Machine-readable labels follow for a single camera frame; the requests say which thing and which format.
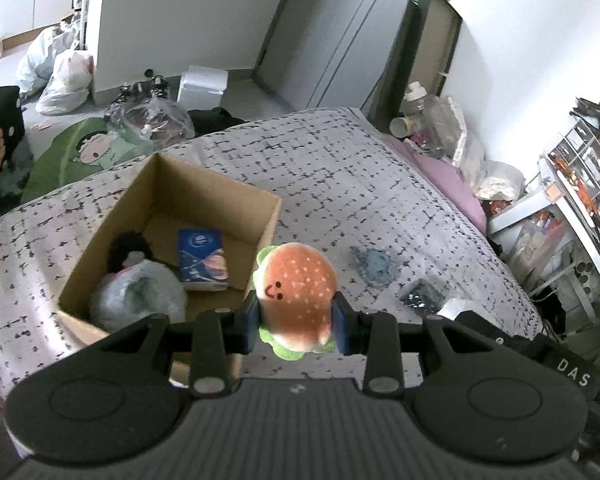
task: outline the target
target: bed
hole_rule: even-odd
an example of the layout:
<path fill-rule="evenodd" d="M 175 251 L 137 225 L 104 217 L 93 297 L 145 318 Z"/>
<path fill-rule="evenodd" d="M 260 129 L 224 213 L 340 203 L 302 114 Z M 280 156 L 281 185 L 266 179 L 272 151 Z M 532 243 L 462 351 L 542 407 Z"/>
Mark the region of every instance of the bed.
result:
<path fill-rule="evenodd" d="M 307 110 L 236 126 L 167 150 L 283 199 L 276 242 L 323 251 L 359 310 L 417 320 L 400 291 L 427 276 L 444 292 L 480 303 L 512 335 L 533 337 L 542 322 L 480 232 L 356 110 Z M 0 218 L 0 394 L 80 348 L 56 319 L 55 298 L 91 234 L 144 158 L 69 184 Z M 366 285 L 350 247 L 377 247 L 398 261 L 398 278 Z M 261 342 L 245 376 L 360 377 L 364 358 L 310 354 L 282 362 Z M 409 384 L 419 382 L 405 354 Z"/>

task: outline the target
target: cardboard box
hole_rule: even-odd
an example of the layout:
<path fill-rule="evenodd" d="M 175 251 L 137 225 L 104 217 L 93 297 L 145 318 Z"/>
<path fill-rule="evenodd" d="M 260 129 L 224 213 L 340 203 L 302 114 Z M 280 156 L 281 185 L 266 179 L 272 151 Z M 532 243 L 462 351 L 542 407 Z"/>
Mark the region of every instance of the cardboard box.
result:
<path fill-rule="evenodd" d="M 159 260 L 178 267 L 178 230 L 209 228 L 222 233 L 229 288 L 189 291 L 187 320 L 203 310 L 237 308 L 251 288 L 258 252 L 271 245 L 282 199 L 215 171 L 177 158 L 153 155 L 105 217 L 76 263 L 58 300 L 59 320 L 83 343 L 107 335 L 92 325 L 89 302 L 107 272 L 112 240 L 123 232 L 141 232 Z M 172 377 L 186 382 L 188 368 Z"/>

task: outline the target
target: white storage bin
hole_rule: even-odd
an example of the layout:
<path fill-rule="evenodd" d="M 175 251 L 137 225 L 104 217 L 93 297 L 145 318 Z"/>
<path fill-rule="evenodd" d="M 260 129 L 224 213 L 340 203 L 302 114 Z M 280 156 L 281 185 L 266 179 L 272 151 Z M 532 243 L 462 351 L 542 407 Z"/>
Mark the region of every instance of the white storage bin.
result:
<path fill-rule="evenodd" d="M 227 70 L 191 65 L 180 79 L 178 102 L 185 110 L 220 106 L 228 79 Z"/>

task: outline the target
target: green rug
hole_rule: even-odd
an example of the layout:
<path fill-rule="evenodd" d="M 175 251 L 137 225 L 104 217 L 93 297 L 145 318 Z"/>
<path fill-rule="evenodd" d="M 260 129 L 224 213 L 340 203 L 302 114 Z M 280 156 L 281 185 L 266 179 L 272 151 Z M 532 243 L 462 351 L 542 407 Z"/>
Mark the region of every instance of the green rug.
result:
<path fill-rule="evenodd" d="M 147 153 L 151 147 L 132 131 L 108 132 L 103 118 L 85 119 L 56 136 L 35 162 L 21 203 Z"/>

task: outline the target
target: burger plush toy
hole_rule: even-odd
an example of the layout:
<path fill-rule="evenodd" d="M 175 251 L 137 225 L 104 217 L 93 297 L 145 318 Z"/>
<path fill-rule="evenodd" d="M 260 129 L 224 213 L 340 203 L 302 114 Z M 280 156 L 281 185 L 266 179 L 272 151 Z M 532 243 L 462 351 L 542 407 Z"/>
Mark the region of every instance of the burger plush toy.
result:
<path fill-rule="evenodd" d="M 330 261 L 300 243 L 260 251 L 253 284 L 264 317 L 260 338 L 285 360 L 335 348 L 331 339 L 331 300 L 338 288 Z"/>

